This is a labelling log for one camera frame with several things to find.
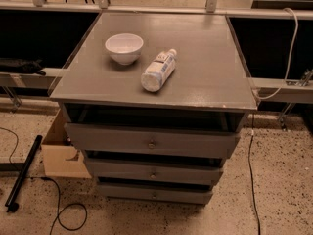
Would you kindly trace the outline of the grey middle drawer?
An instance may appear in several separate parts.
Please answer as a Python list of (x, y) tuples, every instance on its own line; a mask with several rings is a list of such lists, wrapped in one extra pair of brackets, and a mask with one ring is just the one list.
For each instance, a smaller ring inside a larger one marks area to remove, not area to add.
[(199, 185), (215, 184), (223, 173), (219, 168), (123, 160), (86, 159), (85, 165), (99, 177)]

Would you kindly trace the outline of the grey bottom drawer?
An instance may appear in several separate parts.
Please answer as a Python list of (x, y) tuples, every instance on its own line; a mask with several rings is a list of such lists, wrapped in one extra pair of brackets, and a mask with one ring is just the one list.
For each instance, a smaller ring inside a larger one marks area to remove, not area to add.
[(211, 192), (192, 192), (187, 190), (168, 190), (140, 186), (102, 184), (99, 191), (106, 197), (140, 199), (163, 202), (177, 202), (206, 205), (212, 197)]

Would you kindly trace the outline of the grey top drawer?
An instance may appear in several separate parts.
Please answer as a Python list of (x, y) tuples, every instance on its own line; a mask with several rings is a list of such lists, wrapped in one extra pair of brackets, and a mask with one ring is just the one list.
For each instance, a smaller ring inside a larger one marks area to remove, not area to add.
[(199, 158), (229, 158), (240, 135), (138, 127), (66, 123), (65, 130), (80, 150)]

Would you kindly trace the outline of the grey drawer cabinet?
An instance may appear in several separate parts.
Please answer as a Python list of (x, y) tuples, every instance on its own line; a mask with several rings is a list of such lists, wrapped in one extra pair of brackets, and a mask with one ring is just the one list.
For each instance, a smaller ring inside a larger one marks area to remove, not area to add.
[[(105, 47), (107, 39), (121, 33), (144, 40), (140, 57), (130, 65), (113, 60)], [(160, 52), (170, 49), (177, 51), (174, 72), (159, 91), (147, 91), (142, 73)], [(237, 134), (256, 107), (227, 21), (210, 15), (101, 14), (51, 97), (60, 104), (67, 123)], [(84, 163), (105, 159), (223, 170), (228, 159), (80, 151)], [(98, 186), (201, 193), (212, 193), (217, 184), (94, 177)]]

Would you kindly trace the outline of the cardboard box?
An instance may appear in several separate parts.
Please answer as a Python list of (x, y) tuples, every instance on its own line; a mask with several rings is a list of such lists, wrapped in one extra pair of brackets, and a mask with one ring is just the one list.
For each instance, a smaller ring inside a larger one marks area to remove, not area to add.
[(45, 175), (90, 178), (83, 154), (70, 144), (64, 129), (65, 123), (62, 111), (58, 111), (41, 144)]

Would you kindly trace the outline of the white ceramic bowl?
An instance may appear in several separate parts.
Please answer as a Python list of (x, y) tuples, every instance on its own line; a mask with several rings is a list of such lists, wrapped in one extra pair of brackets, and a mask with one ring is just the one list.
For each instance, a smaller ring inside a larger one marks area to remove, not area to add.
[(144, 40), (132, 33), (111, 36), (105, 42), (110, 57), (121, 65), (130, 65), (141, 55)]

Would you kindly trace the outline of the black cloth on rail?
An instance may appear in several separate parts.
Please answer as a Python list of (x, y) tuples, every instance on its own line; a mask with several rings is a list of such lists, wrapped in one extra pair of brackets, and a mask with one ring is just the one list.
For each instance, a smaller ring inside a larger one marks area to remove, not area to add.
[(22, 73), (22, 74), (39, 74), (46, 75), (40, 66), (40, 60), (31, 61), (25, 59), (0, 59), (0, 71), (9, 73)]

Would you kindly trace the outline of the metal frame rail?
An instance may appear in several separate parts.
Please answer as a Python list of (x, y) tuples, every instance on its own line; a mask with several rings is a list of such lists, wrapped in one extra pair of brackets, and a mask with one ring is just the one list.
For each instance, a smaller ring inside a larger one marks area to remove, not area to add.
[(45, 75), (0, 72), (0, 86), (17, 88), (49, 89), (66, 74), (66, 69), (43, 69)]

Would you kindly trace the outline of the grey drawer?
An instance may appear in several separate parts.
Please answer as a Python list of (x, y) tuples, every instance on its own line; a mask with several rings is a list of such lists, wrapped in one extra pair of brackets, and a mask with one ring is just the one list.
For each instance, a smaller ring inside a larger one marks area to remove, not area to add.
[(215, 184), (223, 173), (219, 168), (123, 160), (86, 159), (85, 165), (99, 177), (199, 185)]
[(229, 158), (240, 135), (138, 127), (66, 123), (65, 130), (80, 150), (199, 158)]
[(206, 205), (212, 197), (211, 192), (192, 192), (187, 190), (168, 190), (140, 186), (102, 184), (99, 191), (106, 197), (140, 199), (163, 202), (177, 202)]

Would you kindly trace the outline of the white plastic bottle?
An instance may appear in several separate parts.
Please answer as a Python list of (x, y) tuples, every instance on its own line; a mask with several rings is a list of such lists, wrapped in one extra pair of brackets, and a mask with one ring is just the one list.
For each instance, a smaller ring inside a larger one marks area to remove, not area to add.
[(176, 68), (177, 51), (160, 52), (141, 75), (141, 84), (149, 92), (157, 92)]

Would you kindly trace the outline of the black metal bar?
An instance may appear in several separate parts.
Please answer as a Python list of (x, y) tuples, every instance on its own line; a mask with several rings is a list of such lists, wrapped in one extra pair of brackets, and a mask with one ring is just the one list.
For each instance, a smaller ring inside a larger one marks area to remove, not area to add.
[(5, 203), (5, 207), (7, 208), (7, 212), (16, 212), (17, 209), (19, 208), (19, 204), (16, 202), (16, 198), (22, 188), (22, 184), (26, 178), (26, 175), (28, 173), (28, 170), (32, 164), (32, 161), (35, 157), (35, 154), (37, 150), (39, 149), (42, 141), (42, 136), (37, 135), (32, 147), (26, 157), (25, 162), (22, 164), (22, 169), (19, 171), (19, 175), (15, 181), (15, 184), (9, 194), (9, 197)]

